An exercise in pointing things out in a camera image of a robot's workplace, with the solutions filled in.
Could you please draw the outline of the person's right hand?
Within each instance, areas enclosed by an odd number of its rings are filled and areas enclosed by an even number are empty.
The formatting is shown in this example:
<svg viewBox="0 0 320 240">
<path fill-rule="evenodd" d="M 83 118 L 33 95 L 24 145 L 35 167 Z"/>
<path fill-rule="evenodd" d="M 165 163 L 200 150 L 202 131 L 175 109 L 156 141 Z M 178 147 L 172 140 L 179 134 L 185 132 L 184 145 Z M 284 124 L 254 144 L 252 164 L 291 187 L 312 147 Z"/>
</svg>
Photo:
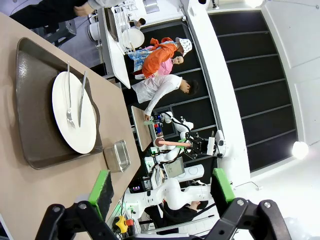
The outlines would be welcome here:
<svg viewBox="0 0 320 240">
<path fill-rule="evenodd" d="M 85 17 L 95 11 L 95 9 L 93 9 L 88 2 L 81 6 L 75 6 L 73 10 L 78 17 Z"/>
</svg>

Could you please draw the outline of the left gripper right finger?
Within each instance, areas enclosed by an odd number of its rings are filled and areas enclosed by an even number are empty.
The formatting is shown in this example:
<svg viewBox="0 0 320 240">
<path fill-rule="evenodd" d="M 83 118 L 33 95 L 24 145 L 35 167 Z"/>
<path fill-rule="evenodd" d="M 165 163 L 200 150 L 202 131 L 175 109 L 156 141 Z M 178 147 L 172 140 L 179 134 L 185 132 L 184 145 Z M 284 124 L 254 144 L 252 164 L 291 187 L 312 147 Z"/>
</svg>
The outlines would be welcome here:
<svg viewBox="0 0 320 240">
<path fill-rule="evenodd" d="M 254 240 L 290 240 L 292 237 L 276 202 L 271 199 L 254 204 L 235 197 L 221 168 L 212 171 L 210 194 L 220 219 L 206 235 L 206 240 L 232 240 L 237 230 L 247 230 Z"/>
</svg>

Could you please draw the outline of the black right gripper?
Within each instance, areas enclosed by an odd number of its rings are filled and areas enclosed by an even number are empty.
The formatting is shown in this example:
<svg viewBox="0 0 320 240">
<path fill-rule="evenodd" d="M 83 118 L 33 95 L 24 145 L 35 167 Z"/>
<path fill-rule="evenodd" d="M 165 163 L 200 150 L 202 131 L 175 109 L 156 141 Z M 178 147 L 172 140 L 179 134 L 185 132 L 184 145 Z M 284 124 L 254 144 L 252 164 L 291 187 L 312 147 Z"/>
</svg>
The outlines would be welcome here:
<svg viewBox="0 0 320 240">
<path fill-rule="evenodd" d="M 208 151 L 208 139 L 204 139 L 199 136 L 198 133 L 189 133 L 179 143 L 190 143 L 188 147 L 188 157 L 192 160 L 196 159 L 198 155 L 207 155 Z"/>
</svg>

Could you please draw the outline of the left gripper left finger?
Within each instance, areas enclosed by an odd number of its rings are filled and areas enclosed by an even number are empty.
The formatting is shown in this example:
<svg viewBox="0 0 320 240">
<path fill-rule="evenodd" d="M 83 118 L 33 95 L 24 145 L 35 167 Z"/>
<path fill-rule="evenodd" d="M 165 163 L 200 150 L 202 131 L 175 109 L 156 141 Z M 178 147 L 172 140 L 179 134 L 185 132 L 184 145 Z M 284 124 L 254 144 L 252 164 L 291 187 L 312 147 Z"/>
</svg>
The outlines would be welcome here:
<svg viewBox="0 0 320 240">
<path fill-rule="evenodd" d="M 101 170 L 87 200 L 66 208 L 51 204 L 46 209 L 36 234 L 37 240 L 73 240 L 77 233 L 87 233 L 92 240 L 116 240 L 106 223 L 114 190 L 111 173 Z"/>
</svg>

